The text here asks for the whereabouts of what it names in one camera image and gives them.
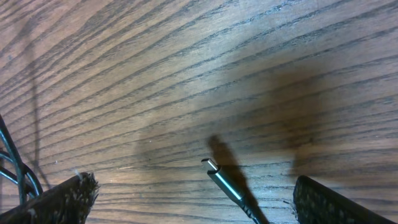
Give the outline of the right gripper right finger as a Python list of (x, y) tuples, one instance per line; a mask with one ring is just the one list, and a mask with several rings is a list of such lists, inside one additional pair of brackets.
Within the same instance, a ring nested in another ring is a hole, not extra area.
[(300, 224), (394, 224), (305, 175), (298, 177), (293, 198)]

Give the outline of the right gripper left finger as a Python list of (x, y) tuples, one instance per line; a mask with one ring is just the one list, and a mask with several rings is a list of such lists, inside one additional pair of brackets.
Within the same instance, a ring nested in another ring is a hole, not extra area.
[(3, 224), (84, 223), (98, 196), (93, 173), (82, 172), (1, 214)]

